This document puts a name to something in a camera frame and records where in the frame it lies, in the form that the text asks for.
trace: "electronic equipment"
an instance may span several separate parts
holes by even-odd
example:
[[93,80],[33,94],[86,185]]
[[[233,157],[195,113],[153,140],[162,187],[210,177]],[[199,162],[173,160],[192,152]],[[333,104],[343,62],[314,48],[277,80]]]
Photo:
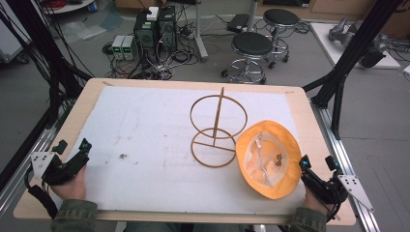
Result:
[[236,14],[232,20],[228,23],[226,30],[241,33],[242,28],[247,27],[249,15],[248,14]]
[[367,198],[359,178],[353,175],[343,175],[340,164],[331,156],[325,158],[331,171],[334,171],[329,181],[325,182],[318,177],[310,168],[308,155],[304,155],[299,161],[302,168],[301,179],[305,186],[316,196],[322,204],[332,204],[333,209],[329,209],[328,221],[335,218],[340,205],[350,194],[361,202],[368,210],[374,212],[370,201]]
[[162,51],[177,50],[177,22],[175,12],[176,11],[174,6],[160,9],[158,23],[160,27],[160,37],[162,41]]
[[138,55],[159,62],[156,52],[160,32],[156,21],[147,20],[147,14],[147,11],[140,11],[133,27]]
[[116,36],[111,46],[112,52],[114,52],[115,59],[117,60],[124,60],[123,51],[121,49],[124,38],[125,36]]
[[140,12],[136,16],[135,25],[133,27],[135,40],[144,48],[153,48],[157,46],[159,41],[158,26],[155,21],[147,20],[147,13]]
[[133,60],[136,56],[136,43],[134,36],[126,36],[121,45],[125,60]]
[[147,20],[148,21],[157,21],[159,10],[160,9],[158,7],[150,7],[148,9],[149,13],[147,14]]

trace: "wooden board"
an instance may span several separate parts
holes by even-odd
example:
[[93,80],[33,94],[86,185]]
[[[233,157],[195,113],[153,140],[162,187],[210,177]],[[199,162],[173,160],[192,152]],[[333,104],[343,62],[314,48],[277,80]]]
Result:
[[[124,86],[140,88],[159,88],[159,89],[187,89],[187,90],[207,90],[213,93],[219,93],[224,87],[225,93],[231,92],[250,92],[250,93],[267,93],[285,95],[292,120],[294,122],[298,141],[304,153],[309,155],[310,162],[314,166],[314,171],[322,179],[326,180],[331,176],[324,158],[329,155],[329,150],[319,129],[313,112],[310,108],[308,98],[304,90],[300,87],[290,86],[263,86],[263,85],[246,85],[246,84],[228,84],[228,83],[205,83],[205,82],[187,82],[187,81],[155,81],[155,80],[128,80],[128,79],[107,79],[93,78],[87,82],[84,90],[73,107],[69,117],[63,127],[57,134],[53,146],[58,141],[65,139],[68,142],[68,148],[62,155],[65,160],[71,150],[75,150],[74,143],[84,127],[88,117],[96,106],[100,94],[106,86]],[[105,179],[101,179],[100,184],[104,185]],[[30,184],[40,185],[41,183],[33,179]],[[247,190],[258,193],[246,186]],[[115,190],[114,193],[121,197],[123,192],[127,191],[127,186]],[[133,197],[138,197],[138,192],[132,192]],[[241,194],[241,192],[232,192],[232,194]],[[293,215],[286,213],[271,215],[249,214],[205,214],[205,213],[168,213],[168,212],[142,212],[142,211],[107,211],[99,210],[98,219],[101,220],[141,220],[141,221],[178,221],[178,222],[204,222],[204,223],[248,223],[248,224],[288,224]],[[18,201],[14,215],[16,218],[46,219],[49,216],[41,203],[36,200],[27,191],[24,192]],[[350,204],[341,205],[338,212],[340,220],[332,220],[329,224],[352,225],[356,219]]]

